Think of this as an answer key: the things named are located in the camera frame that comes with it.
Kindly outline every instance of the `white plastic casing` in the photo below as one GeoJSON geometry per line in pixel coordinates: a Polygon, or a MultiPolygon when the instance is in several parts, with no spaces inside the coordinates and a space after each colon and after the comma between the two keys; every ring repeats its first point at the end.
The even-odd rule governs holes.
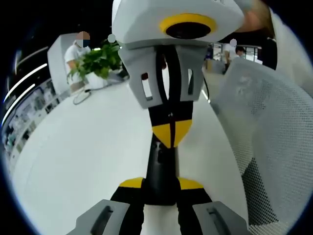
{"type": "Polygon", "coordinates": [[[112,33],[122,44],[151,39],[171,39],[160,30],[167,17],[182,13],[200,14],[216,21],[217,30],[195,39],[216,42],[236,31],[244,15],[234,0],[114,0],[112,33]]]}

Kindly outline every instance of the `rectangular slot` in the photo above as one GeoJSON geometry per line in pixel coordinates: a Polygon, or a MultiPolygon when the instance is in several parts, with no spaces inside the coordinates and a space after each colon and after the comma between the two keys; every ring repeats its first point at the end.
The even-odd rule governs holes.
{"type": "Polygon", "coordinates": [[[188,94],[194,93],[194,73],[191,69],[188,69],[188,94]]]}
{"type": "Polygon", "coordinates": [[[146,96],[147,101],[152,100],[152,93],[149,86],[149,77],[147,73],[141,75],[142,87],[146,96]]]}
{"type": "Polygon", "coordinates": [[[214,225],[221,235],[231,235],[230,230],[225,223],[223,217],[220,215],[220,213],[215,208],[207,208],[206,211],[210,214],[214,225]]]}
{"type": "Polygon", "coordinates": [[[169,99],[170,97],[170,74],[168,72],[168,65],[164,60],[165,65],[162,68],[162,77],[163,77],[163,85],[166,93],[166,98],[169,99]]]}
{"type": "Polygon", "coordinates": [[[91,229],[91,235],[102,235],[106,225],[112,215],[113,211],[109,206],[106,206],[103,211],[100,213],[96,222],[94,223],[91,229]]]}

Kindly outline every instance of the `hand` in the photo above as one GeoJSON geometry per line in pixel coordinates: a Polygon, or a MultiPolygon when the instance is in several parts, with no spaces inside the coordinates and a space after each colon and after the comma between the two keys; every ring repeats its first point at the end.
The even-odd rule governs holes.
{"type": "Polygon", "coordinates": [[[274,35],[269,7],[265,3],[261,0],[235,1],[245,14],[245,21],[236,32],[250,32],[267,28],[274,35]]]}

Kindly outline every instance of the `white countertop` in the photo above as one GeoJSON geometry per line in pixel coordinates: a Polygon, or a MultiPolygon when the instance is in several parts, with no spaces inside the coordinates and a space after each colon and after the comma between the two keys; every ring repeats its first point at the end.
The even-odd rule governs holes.
{"type": "MultiPolygon", "coordinates": [[[[62,235],[76,218],[110,199],[126,179],[145,177],[151,143],[148,110],[128,82],[95,91],[83,103],[58,105],[30,136],[13,173],[22,207],[43,235],[62,235]]],[[[196,180],[248,220],[244,186],[228,139],[201,94],[179,145],[180,176],[196,180]]],[[[142,235],[180,234],[176,207],[145,206],[142,235]]]]}

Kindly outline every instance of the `black cable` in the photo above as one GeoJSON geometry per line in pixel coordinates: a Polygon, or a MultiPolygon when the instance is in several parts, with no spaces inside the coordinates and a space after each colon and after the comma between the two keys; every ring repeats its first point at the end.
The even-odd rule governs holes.
{"type": "Polygon", "coordinates": [[[207,100],[209,100],[209,99],[210,99],[209,88],[208,88],[208,86],[207,86],[205,77],[203,77],[203,79],[204,79],[204,83],[205,83],[205,87],[206,87],[206,92],[207,92],[207,100]]]}
{"type": "Polygon", "coordinates": [[[90,92],[90,89],[87,89],[87,90],[84,90],[84,88],[77,94],[77,96],[73,99],[73,104],[74,105],[78,105],[82,102],[84,102],[89,96],[91,96],[91,92],[90,92]],[[79,101],[79,102],[76,102],[76,99],[80,96],[80,94],[82,93],[89,93],[83,100],[79,101]]]}
{"type": "Polygon", "coordinates": [[[89,96],[91,96],[91,92],[92,91],[97,91],[97,90],[101,90],[101,89],[104,89],[104,88],[106,88],[106,87],[109,87],[109,86],[111,86],[112,84],[108,84],[108,85],[106,85],[106,86],[104,86],[104,87],[101,87],[101,88],[96,88],[96,89],[86,89],[86,90],[84,90],[84,88],[85,88],[85,85],[84,85],[84,88],[77,94],[77,96],[73,99],[73,104],[74,105],[78,105],[78,104],[81,104],[81,103],[83,103],[89,96]],[[81,93],[83,93],[83,92],[85,92],[85,93],[89,93],[83,100],[81,100],[81,101],[79,101],[79,102],[76,102],[76,99],[79,97],[79,95],[81,94],[81,93]]]}

